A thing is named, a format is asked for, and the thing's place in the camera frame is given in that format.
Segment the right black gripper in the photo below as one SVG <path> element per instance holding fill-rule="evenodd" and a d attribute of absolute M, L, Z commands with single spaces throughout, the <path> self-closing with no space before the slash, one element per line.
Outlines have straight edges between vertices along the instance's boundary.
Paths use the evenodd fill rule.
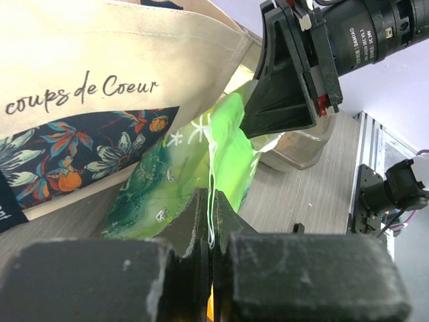
<path fill-rule="evenodd" d="M 292 1 L 315 5 L 325 23 L 336 71 L 346 75 L 428 39 L 428 2 Z M 316 125 L 310 65 L 302 32 L 286 1 L 260 5 L 263 46 L 241 129 L 248 138 Z"/>

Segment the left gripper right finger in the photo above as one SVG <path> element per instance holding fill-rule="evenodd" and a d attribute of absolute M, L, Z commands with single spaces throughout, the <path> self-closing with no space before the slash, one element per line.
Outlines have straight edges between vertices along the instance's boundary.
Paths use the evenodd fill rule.
<path fill-rule="evenodd" d="M 375 237 L 245 231 L 212 197 L 215 321 L 406 321 L 412 303 Z"/>

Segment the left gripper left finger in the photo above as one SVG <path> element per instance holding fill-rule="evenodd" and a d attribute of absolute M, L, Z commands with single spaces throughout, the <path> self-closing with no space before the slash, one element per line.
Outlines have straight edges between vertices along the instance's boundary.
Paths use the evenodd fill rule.
<path fill-rule="evenodd" d="M 58 239 L 19 251 L 1 276 L 2 321 L 205 321 L 208 191 L 151 239 Z"/>

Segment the green cat litter bag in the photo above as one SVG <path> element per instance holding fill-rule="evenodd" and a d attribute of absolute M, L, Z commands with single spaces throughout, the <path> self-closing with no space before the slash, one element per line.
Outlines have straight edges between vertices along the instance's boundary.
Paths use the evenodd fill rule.
<path fill-rule="evenodd" d="M 215 106 L 152 146 L 119 189 L 101 237 L 151 238 L 177 219 L 197 188 L 208 189 L 208 244 L 215 245 L 215 191 L 238 211 L 264 152 L 279 134 L 249 139 L 240 125 L 245 104 L 257 85 L 251 80 L 221 98 Z"/>

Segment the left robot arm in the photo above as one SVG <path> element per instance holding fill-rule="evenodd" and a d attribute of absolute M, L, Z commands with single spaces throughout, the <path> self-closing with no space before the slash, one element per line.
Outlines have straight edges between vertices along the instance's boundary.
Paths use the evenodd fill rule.
<path fill-rule="evenodd" d="M 257 233 L 214 196 L 215 244 L 196 189 L 152 239 L 61 239 L 22 249 L 1 277 L 2 321 L 405 321 L 404 283 L 381 216 L 428 204 L 414 161 L 361 165 L 345 235 Z"/>

